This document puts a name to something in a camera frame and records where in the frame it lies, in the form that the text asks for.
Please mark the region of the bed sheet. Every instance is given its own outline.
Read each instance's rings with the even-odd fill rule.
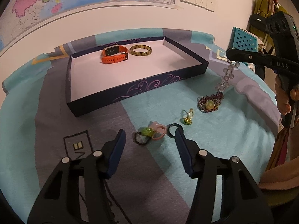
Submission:
[[[158,36],[176,40],[209,60],[206,73],[150,91],[145,82],[142,94],[79,118],[72,115],[65,102],[68,55],[114,41]],[[55,50],[31,60],[2,84],[7,96],[0,110],[0,189],[25,223],[44,182],[66,155],[65,137],[82,133],[84,138],[88,131],[96,150],[114,139],[121,128],[127,143],[118,170],[108,181],[114,197],[133,223],[185,223],[196,180],[184,172],[174,140],[166,136],[139,146],[132,135],[152,121],[180,123],[182,111],[190,108],[195,112],[193,124],[183,126],[186,137],[216,157],[239,156],[259,181],[278,132],[280,115],[275,95],[241,64],[219,110],[200,112],[197,98],[215,92],[227,67],[225,52],[214,45],[212,35],[177,29],[132,29],[90,36]],[[213,220],[219,218],[220,203],[219,177]],[[126,223],[115,205],[112,210],[116,220]],[[84,206],[82,216],[86,220]]]

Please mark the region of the yellow gem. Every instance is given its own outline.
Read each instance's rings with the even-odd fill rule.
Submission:
[[[215,103],[213,100],[208,100],[205,104],[205,107],[207,110],[212,110],[213,108],[215,108]]]

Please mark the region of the teal basket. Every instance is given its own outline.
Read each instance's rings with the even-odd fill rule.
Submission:
[[[258,52],[258,40],[256,37],[245,32],[244,30],[233,28],[231,40],[228,46],[230,49],[240,49],[252,52]]]

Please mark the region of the smart watch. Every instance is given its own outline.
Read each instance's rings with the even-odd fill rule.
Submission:
[[[102,62],[104,64],[118,63],[128,59],[128,49],[121,45],[107,47],[102,52]]]

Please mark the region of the human hand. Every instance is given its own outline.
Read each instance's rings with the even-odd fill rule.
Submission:
[[[275,78],[275,90],[276,90],[276,102],[277,108],[282,115],[286,115],[291,112],[291,106],[289,104],[289,95],[282,89],[281,80],[277,75]],[[291,99],[294,101],[299,100],[299,89],[293,89],[290,91]]]

